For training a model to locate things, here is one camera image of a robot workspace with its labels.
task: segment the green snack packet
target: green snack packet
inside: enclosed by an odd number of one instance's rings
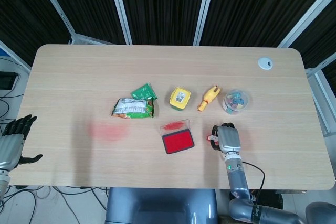
[[[149,83],[146,83],[144,86],[139,87],[137,90],[134,90],[131,95],[134,99],[137,100],[147,100],[151,98],[153,98],[153,100],[156,100],[158,98]]]
[[[119,99],[114,106],[112,116],[119,118],[148,118],[154,116],[153,99],[135,100],[130,98]]]

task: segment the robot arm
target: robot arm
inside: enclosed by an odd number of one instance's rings
[[[37,117],[28,115],[7,124],[0,136],[0,202],[9,184],[9,172],[20,164],[29,164],[38,161],[42,155],[34,158],[22,157],[22,150],[32,123]]]
[[[214,127],[212,135],[218,134],[218,145],[211,140],[213,149],[225,154],[225,165],[231,193],[236,197],[229,203],[230,216],[246,223],[259,224],[304,224],[291,212],[273,207],[254,205],[247,186],[240,152],[240,139],[232,123]]]

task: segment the black curtain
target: black curtain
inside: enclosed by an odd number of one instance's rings
[[[192,45],[202,0],[123,0],[132,42]]]
[[[70,37],[49,0],[0,0],[0,40],[30,66],[40,46]]]
[[[336,0],[332,0],[290,46],[298,50],[305,68],[316,67],[336,52]]]
[[[202,46],[277,47],[315,0],[211,0]]]
[[[125,44],[114,0],[57,0],[74,30],[114,44]]]

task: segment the snack bag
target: snack bag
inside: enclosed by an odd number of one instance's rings
[[[114,106],[112,116],[120,118],[148,118],[154,116],[153,99],[135,100],[130,98],[119,99]]]

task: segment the yellow container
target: yellow container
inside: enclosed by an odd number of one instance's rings
[[[179,110],[179,111],[184,110],[184,108],[188,104],[190,95],[191,95],[190,91],[177,87],[172,93],[172,95],[170,96],[169,103],[176,110]]]

